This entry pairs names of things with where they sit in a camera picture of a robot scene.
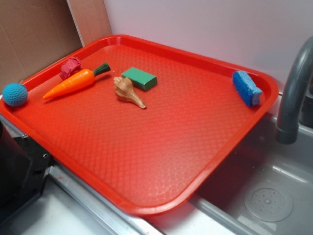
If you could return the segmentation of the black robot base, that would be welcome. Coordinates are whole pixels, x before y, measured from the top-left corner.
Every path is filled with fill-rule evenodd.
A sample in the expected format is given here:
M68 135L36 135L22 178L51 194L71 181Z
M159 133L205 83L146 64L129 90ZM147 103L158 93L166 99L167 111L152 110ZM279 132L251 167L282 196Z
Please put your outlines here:
M12 137L0 124L0 224L38 200L51 154L31 137Z

